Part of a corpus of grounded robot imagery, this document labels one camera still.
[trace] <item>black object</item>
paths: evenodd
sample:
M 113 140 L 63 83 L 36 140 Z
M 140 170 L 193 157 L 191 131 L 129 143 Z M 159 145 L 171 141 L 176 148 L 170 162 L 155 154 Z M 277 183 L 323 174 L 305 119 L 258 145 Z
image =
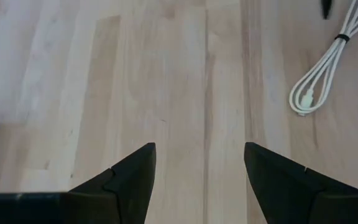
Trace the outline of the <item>black object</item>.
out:
M 244 160 L 267 223 L 358 224 L 358 189 L 255 143 Z
M 155 144 L 148 143 L 69 192 L 0 194 L 0 223 L 141 224 L 154 175 Z
M 323 10 L 324 19 L 328 19 L 332 6 L 333 0 L 321 0 L 321 8 Z
M 346 35 L 346 34 L 338 34 L 338 35 L 335 37 L 335 39 L 338 39 L 338 38 L 345 40 L 346 43 L 348 43 L 348 41 L 351 39 L 351 38 L 350 38 L 348 35 Z

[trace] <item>wooden floor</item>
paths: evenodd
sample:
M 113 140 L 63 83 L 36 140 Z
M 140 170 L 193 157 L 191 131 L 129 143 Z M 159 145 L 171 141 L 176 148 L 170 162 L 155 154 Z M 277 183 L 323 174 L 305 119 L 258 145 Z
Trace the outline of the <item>wooden floor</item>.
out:
M 246 141 L 358 187 L 358 34 L 323 108 L 287 102 L 348 5 L 0 0 L 0 192 L 68 190 L 147 142 L 147 223 L 265 223 Z

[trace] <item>light wood surface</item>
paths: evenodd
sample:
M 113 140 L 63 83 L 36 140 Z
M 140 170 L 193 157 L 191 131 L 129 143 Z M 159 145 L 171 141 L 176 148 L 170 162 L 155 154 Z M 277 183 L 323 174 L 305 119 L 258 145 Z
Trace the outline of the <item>light wood surface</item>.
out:
M 68 190 L 147 142 L 147 223 L 265 223 L 246 141 L 358 187 L 358 34 L 324 107 L 287 102 L 348 5 L 0 0 L 0 192 Z

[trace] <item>black cable tie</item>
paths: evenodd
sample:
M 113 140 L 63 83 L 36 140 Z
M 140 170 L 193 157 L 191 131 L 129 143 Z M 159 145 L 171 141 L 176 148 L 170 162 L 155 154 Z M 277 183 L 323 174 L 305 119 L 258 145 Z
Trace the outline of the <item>black cable tie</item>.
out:
M 338 34 L 335 39 L 342 39 L 342 40 L 345 40 L 346 43 L 348 43 L 348 41 L 351 39 L 348 35 L 346 34 Z

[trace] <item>white charging cable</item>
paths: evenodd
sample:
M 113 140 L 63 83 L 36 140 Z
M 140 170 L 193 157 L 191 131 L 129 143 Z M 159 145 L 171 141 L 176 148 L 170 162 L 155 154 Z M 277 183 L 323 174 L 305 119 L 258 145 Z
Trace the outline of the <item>white charging cable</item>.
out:
M 334 43 L 328 51 L 311 68 L 311 70 L 299 80 L 290 92 L 290 106 L 299 115 L 306 115 L 320 108 L 327 100 L 329 90 L 333 83 L 335 70 L 341 57 L 342 51 L 349 39 L 358 32 L 358 0 L 353 0 L 349 11 L 347 12 L 345 22 L 340 34 L 336 37 Z M 313 102 L 314 87 L 317 81 L 324 74 L 323 87 L 321 89 L 318 101 Z M 306 93 L 300 100 L 300 95 L 305 92 L 305 87 L 309 86 Z

